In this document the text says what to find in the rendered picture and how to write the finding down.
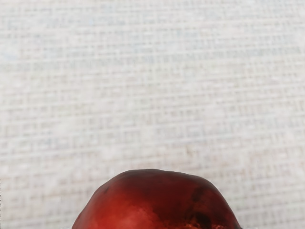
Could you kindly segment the dark red apple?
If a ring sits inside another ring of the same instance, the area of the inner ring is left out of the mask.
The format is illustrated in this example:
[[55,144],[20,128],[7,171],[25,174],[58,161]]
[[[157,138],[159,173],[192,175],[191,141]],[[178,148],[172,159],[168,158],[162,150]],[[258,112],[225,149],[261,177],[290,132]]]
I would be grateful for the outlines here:
[[71,229],[242,229],[205,178],[159,169],[122,172],[98,187]]

